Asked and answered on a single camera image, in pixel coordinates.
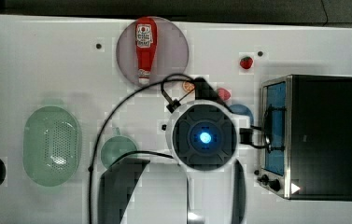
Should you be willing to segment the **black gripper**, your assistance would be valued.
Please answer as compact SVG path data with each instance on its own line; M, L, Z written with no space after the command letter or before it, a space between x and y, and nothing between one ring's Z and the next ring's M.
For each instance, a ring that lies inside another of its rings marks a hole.
M223 105L224 102L214 89L207 83L202 77L197 77L193 80L195 86L195 99L196 100L208 100Z

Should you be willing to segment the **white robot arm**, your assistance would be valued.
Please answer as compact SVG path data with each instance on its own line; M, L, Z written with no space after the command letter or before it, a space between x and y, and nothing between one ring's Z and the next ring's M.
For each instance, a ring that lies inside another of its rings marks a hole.
M187 104L169 99L172 113L166 126L167 156L187 176L188 204L196 204L204 219L211 222L221 209L229 224L240 224L244 207L242 165L236 158L241 145L252 143L250 117L233 114L202 77L190 81L195 99ZM98 224L120 224L137 181L149 160L138 159L139 151L122 154L100 177Z

